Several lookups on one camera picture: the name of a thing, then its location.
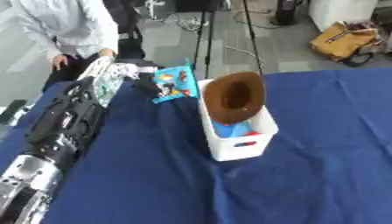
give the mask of hand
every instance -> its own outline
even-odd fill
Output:
[[[68,58],[67,56],[63,54],[59,54],[53,59],[53,66],[56,67],[56,70],[59,71],[61,69],[61,63],[64,63],[64,65],[68,66]]]
[[[100,55],[100,57],[104,57],[104,56],[115,57],[115,52],[108,48],[102,49],[98,54]]]

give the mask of tripod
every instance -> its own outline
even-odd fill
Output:
[[[218,10],[222,0],[211,0],[210,5],[207,5],[206,8],[203,10],[201,14],[201,21],[200,21],[200,27],[198,29],[198,40],[196,44],[196,52],[194,54],[194,61],[192,65],[193,71],[197,69],[197,63],[198,63],[198,57],[199,57],[199,52],[200,52],[200,42],[201,42],[201,35],[203,35],[203,26],[204,23],[206,22],[206,16],[207,13],[210,13],[209,17],[209,33],[208,33],[208,43],[207,43],[207,53],[206,53],[206,58],[205,58],[205,65],[206,65],[206,74],[205,78],[209,78],[209,72],[210,72],[210,65],[211,65],[211,51],[213,47],[213,38],[214,38],[214,25],[215,25],[215,15],[216,11]],[[255,57],[256,57],[256,62],[257,62],[257,69],[259,71],[260,75],[263,75],[262,71],[262,63],[260,61],[259,53],[257,50],[257,45],[256,45],[256,35],[255,31],[253,30],[253,25],[252,21],[250,19],[250,14],[249,14],[249,7],[248,7],[248,2],[247,0],[242,0],[243,1],[243,7],[245,10],[245,15],[247,18],[247,24],[248,24],[248,30],[249,30],[249,35],[252,41],[252,45],[255,51]]]

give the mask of blue packet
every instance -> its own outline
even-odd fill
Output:
[[[156,104],[182,97],[199,98],[199,86],[190,65],[168,67],[154,73],[154,82],[161,89]]]
[[[212,120],[212,123],[216,135],[222,138],[245,137],[249,132],[253,131],[248,121],[223,124]]]

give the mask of blue object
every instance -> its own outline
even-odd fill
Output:
[[[154,103],[182,97],[199,98],[199,86],[189,65],[158,70],[154,74],[154,82],[163,90],[163,95],[154,99]]]
[[[252,131],[252,127],[248,121],[233,124],[222,124],[213,121],[213,128],[218,137],[244,137],[248,132]]]
[[[265,76],[279,132],[261,157],[219,163],[197,99],[153,104],[123,85],[44,224],[390,224],[392,69]],[[4,140],[0,171],[64,85]]]

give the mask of black pants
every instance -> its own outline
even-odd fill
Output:
[[[75,59],[70,55],[66,55],[66,57],[68,58],[68,65],[61,65],[60,70],[57,70],[56,67],[52,68],[52,73],[42,88],[42,92],[45,92],[49,87],[57,82],[78,80],[79,76],[84,73],[90,63],[98,58],[98,54],[94,54],[88,59],[83,59],[80,56]]]

